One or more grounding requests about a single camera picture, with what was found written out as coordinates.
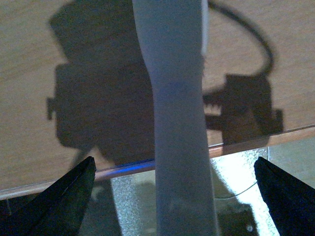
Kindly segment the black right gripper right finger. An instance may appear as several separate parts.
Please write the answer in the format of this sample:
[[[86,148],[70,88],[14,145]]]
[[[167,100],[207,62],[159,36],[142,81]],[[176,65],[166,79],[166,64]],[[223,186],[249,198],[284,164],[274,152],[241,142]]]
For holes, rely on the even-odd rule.
[[[281,236],[315,234],[315,189],[259,157],[254,173],[261,196]]]

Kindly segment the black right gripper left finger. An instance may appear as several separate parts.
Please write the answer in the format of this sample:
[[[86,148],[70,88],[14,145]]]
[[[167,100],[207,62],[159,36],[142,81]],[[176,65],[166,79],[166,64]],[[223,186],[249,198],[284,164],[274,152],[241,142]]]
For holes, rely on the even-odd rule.
[[[76,236],[95,179],[91,156],[0,222],[2,236]]]

